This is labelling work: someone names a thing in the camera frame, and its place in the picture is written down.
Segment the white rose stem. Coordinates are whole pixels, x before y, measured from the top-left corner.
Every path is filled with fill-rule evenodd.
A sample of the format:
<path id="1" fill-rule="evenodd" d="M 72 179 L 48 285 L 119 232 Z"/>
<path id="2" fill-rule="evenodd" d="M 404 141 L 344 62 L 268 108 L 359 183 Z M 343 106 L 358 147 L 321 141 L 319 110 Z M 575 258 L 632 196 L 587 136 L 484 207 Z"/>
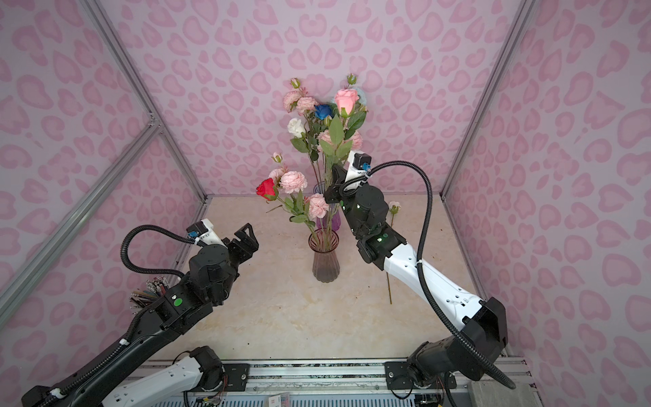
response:
<path id="1" fill-rule="evenodd" d="M 312 171 L 315 175 L 315 181 L 320 181 L 320 174 L 317 170 L 316 162 L 319 159 L 318 152 L 315 150 L 315 147 L 311 143 L 311 138 L 308 131 L 306 130 L 305 124 L 299 118 L 291 119 L 287 125 L 288 132 L 292 136 L 291 144 L 293 147 L 300 153 L 306 154 L 309 161 Z"/>

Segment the pink peony stem two blooms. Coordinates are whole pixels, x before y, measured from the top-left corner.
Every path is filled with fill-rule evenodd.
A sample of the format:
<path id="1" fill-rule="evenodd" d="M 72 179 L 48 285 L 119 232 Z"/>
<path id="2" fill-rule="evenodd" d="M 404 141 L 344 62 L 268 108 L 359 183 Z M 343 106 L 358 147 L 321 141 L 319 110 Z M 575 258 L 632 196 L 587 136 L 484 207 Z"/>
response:
<path id="1" fill-rule="evenodd" d="M 308 217 L 311 225 L 312 237 L 322 252 L 330 251 L 333 248 L 334 233 L 330 227 L 318 229 L 316 221 L 328 215 L 330 205 L 320 193 L 311 195 L 308 199 Z"/>

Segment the pink peony stem with leaves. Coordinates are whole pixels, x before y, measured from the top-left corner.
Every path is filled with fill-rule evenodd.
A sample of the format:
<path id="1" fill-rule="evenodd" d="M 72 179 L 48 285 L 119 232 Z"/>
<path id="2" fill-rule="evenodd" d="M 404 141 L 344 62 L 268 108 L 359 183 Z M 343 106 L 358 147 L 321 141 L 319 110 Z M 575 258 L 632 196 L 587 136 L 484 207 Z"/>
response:
<path id="1" fill-rule="evenodd" d="M 279 203 L 279 207 L 290 215 L 290 222 L 305 224 L 311 233 L 308 217 L 308 199 L 312 194 L 306 194 L 307 177 L 300 171 L 290 171 L 279 153 L 272 154 L 273 161 L 278 165 L 268 176 L 267 192 L 263 197 L 268 202 Z"/>

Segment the large pink peony stem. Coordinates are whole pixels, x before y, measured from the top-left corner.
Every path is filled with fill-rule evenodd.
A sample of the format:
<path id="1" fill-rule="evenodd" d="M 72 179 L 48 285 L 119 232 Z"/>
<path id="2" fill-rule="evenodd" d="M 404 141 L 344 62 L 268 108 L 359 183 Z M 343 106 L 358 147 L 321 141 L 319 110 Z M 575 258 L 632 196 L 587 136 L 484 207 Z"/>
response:
<path id="1" fill-rule="evenodd" d="M 307 90 L 302 86 L 302 83 L 298 78 L 292 78 L 290 84 L 293 89 L 287 92 L 283 97 L 283 107 L 288 113 L 296 113 L 298 115 L 297 118 L 301 119 L 305 124 L 306 130 L 311 138 L 311 143 L 318 152 L 319 159 L 316 162 L 316 165 L 320 174 L 320 181 L 323 181 L 323 176 L 320 171 L 320 152 L 317 149 L 317 140 L 315 139 L 315 134 L 312 130 L 315 121 L 315 107 L 319 103 L 314 97 L 308 94 Z"/>

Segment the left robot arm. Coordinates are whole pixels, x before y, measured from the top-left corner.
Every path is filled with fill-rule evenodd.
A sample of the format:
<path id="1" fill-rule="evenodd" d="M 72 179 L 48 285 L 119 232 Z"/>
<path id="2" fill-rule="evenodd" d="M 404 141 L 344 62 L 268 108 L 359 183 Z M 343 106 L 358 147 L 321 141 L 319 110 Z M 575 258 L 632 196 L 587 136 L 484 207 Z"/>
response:
<path id="1" fill-rule="evenodd" d="M 229 297 L 240 264 L 259 249 L 254 229 L 246 224 L 233 239 L 219 239 L 208 220 L 188 227 L 186 237 L 162 227 L 144 225 L 130 231 L 122 243 L 120 257 L 131 271 L 135 266 L 128 249 L 140 232 L 153 231 L 185 244 L 200 247 L 189 261 L 189 271 L 165 269 L 179 283 L 162 290 L 153 303 L 142 308 L 119 340 L 99 356 L 52 387 L 35 386 L 21 399 L 25 406 L 149 406 L 171 395 L 189 391 L 223 391 L 231 384 L 221 360 L 208 346 L 162 371 L 125 384 L 135 370 L 159 350 L 187 333 Z"/>

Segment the dark red glass vase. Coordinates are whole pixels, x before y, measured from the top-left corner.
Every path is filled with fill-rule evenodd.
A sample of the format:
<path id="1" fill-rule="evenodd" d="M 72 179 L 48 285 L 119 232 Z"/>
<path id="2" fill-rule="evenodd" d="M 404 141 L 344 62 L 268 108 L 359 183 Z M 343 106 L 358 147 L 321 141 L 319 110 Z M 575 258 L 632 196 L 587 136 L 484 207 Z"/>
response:
<path id="1" fill-rule="evenodd" d="M 337 258 L 339 236 L 328 229 L 317 229 L 308 240 L 313 251 L 312 273 L 321 283 L 332 283 L 340 274 L 340 265 Z"/>

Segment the pink peony stem with bud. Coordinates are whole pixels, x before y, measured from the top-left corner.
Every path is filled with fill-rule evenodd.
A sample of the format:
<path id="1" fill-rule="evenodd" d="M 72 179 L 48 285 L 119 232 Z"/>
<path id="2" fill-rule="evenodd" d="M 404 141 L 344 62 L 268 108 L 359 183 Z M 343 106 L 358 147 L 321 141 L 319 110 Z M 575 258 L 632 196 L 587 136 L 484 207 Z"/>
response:
<path id="1" fill-rule="evenodd" d="M 324 143 L 333 146 L 332 139 L 330 137 L 330 132 L 328 130 L 325 130 L 320 135 L 318 135 L 318 139 L 322 140 Z M 352 137 L 350 137 L 349 142 L 351 142 L 352 151 L 361 150 L 363 145 L 363 137 L 359 132 L 356 132 Z"/>

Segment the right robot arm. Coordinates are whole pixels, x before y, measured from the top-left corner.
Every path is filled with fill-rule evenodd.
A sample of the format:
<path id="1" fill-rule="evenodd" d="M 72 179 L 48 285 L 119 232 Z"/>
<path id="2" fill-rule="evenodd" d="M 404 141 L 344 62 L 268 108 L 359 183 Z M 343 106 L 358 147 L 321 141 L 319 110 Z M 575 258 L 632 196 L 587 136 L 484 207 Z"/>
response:
<path id="1" fill-rule="evenodd" d="M 384 194 L 368 183 L 372 175 L 392 166 L 412 169 L 426 187 L 427 204 L 416 247 L 389 225 Z M 496 365 L 508 344 L 505 307 L 496 298 L 470 293 L 425 259 L 433 205 L 432 183 L 425 171 L 403 160 L 347 169 L 335 164 L 325 200 L 341 206 L 364 262 L 394 276 L 423 298 L 450 333 L 437 342 L 424 342 L 407 358 L 406 376 L 414 386 L 428 388 L 443 375 L 459 372 L 471 381 L 489 376 L 505 388 L 516 387 Z"/>

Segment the light blue rose stem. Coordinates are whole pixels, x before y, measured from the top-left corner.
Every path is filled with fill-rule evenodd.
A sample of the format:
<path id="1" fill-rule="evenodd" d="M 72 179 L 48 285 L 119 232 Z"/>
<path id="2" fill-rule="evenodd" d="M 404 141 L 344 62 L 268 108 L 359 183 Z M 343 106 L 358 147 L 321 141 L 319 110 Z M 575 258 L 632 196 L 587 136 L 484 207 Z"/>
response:
<path id="1" fill-rule="evenodd" d="M 347 75 L 348 89 L 352 89 L 356 91 L 358 96 L 358 103 L 366 107 L 368 105 L 366 93 L 360 86 L 358 86 L 357 82 L 358 82 L 358 77 L 356 76 L 356 74 L 350 73 Z"/>

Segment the purple gradient glass vase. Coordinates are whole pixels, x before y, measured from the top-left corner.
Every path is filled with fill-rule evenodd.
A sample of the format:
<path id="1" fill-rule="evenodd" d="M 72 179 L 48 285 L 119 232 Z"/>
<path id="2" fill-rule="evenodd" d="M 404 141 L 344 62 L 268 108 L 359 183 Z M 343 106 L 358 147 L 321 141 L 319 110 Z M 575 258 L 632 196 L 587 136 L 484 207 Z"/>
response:
<path id="1" fill-rule="evenodd" d="M 325 193 L 325 189 L 326 183 L 324 181 L 320 181 L 313 188 L 313 193 Z M 339 215 L 339 207 L 334 204 L 330 205 L 327 216 L 324 216 L 323 218 L 316 221 L 316 227 L 318 229 L 330 227 L 334 232 L 337 232 L 340 229 L 341 225 L 342 221 Z"/>

